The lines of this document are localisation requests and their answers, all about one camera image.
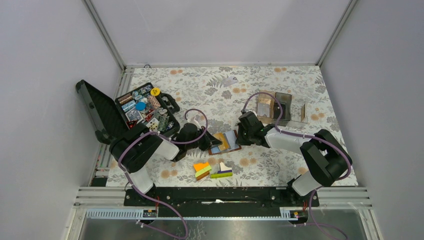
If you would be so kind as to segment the brown leather card holder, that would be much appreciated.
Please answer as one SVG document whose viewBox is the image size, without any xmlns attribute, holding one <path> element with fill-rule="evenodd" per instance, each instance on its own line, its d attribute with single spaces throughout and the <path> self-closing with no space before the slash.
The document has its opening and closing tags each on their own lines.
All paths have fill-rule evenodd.
<svg viewBox="0 0 424 240">
<path fill-rule="evenodd" d="M 230 153 L 242 149 L 241 145 L 236 143 L 238 137 L 238 133 L 236 130 L 219 132 L 213 134 L 212 136 L 221 141 L 221 144 L 210 148 L 208 150 L 209 155 Z"/>
</svg>

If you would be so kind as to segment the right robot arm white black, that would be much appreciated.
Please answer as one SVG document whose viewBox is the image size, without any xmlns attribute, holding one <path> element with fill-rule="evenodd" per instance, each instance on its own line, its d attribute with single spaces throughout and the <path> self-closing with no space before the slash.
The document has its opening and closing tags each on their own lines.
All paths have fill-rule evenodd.
<svg viewBox="0 0 424 240">
<path fill-rule="evenodd" d="M 285 131 L 273 124 L 264 125 L 252 111 L 245 111 L 237 125 L 238 145 L 283 149 L 303 157 L 308 171 L 288 183 L 291 189 L 286 198 L 293 206 L 301 205 L 313 190 L 330 187 L 352 171 L 351 157 L 328 130 L 313 135 Z"/>
</svg>

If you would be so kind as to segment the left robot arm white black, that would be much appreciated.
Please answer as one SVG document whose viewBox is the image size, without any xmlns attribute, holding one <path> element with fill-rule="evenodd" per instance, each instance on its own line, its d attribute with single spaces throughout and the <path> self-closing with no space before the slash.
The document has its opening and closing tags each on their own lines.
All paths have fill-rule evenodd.
<svg viewBox="0 0 424 240">
<path fill-rule="evenodd" d="M 204 126 L 198 127 L 186 123 L 173 137 L 168 138 L 149 130 L 143 123 L 138 123 L 109 145 L 111 155 L 123 170 L 129 184 L 137 188 L 136 199 L 144 206 L 155 200 L 153 180 L 149 177 L 146 163 L 155 157 L 178 162 L 187 151 L 198 148 L 208 151 L 223 142 L 210 134 Z"/>
</svg>

